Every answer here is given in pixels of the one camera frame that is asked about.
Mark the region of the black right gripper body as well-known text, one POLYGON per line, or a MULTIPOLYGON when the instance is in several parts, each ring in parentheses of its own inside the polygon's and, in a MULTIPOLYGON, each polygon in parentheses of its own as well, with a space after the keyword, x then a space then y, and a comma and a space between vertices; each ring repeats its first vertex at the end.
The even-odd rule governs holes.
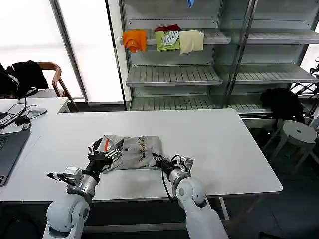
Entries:
POLYGON ((166 159, 157 160, 156 167, 161 168, 163 172, 172 172, 175 170, 175 165, 166 159))

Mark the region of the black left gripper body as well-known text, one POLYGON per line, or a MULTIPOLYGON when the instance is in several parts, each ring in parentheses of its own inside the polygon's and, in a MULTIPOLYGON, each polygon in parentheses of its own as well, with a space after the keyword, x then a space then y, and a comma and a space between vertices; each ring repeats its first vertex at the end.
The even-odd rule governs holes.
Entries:
POLYGON ((99 176, 105 166, 107 166, 107 168, 110 168, 113 163, 113 159, 106 156, 103 152, 97 152, 94 155, 89 154, 88 159, 89 164, 85 169, 85 174, 88 174, 90 176, 99 176))

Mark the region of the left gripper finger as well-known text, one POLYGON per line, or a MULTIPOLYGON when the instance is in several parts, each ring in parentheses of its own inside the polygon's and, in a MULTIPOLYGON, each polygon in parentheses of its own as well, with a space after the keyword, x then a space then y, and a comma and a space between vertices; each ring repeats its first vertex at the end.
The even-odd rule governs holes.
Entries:
POLYGON ((106 163, 113 163, 114 161, 118 160, 122 155, 123 147, 111 147, 107 150, 104 154, 104 162, 106 163))
POLYGON ((88 147, 88 156, 94 155, 95 152, 98 150, 100 144, 102 142, 102 138, 99 140, 95 141, 91 147, 88 147))

